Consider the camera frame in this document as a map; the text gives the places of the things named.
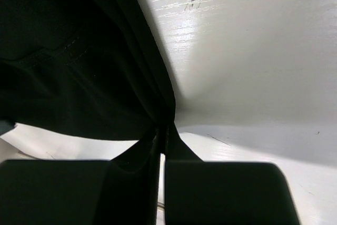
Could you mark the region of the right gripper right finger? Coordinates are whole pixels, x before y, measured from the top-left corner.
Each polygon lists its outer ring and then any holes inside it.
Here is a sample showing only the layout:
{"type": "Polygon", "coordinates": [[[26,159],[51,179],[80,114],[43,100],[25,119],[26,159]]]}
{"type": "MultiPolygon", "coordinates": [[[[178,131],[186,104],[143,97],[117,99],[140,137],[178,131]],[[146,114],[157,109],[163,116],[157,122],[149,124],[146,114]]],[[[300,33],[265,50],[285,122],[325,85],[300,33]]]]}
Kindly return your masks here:
{"type": "Polygon", "coordinates": [[[282,171],[266,162],[206,162],[171,124],[165,137],[166,224],[299,224],[282,171]]]}

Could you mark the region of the black skirt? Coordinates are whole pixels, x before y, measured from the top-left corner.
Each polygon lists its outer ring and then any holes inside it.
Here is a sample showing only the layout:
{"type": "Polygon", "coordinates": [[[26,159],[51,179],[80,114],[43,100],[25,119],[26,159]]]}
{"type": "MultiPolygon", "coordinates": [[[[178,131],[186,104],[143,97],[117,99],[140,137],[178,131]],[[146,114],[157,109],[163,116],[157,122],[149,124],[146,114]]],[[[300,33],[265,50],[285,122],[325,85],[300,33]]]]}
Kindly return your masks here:
{"type": "Polygon", "coordinates": [[[137,0],[1,0],[2,124],[164,148],[174,114],[137,0]]]}

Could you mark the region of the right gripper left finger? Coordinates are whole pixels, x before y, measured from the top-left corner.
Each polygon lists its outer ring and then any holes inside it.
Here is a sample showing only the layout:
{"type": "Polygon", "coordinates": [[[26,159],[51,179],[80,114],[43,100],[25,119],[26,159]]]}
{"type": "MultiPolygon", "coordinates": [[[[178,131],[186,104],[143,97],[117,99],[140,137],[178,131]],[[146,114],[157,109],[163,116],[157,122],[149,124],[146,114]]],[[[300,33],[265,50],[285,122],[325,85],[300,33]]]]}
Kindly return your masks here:
{"type": "Polygon", "coordinates": [[[112,160],[6,160],[1,224],[155,224],[160,132],[112,160]]]}

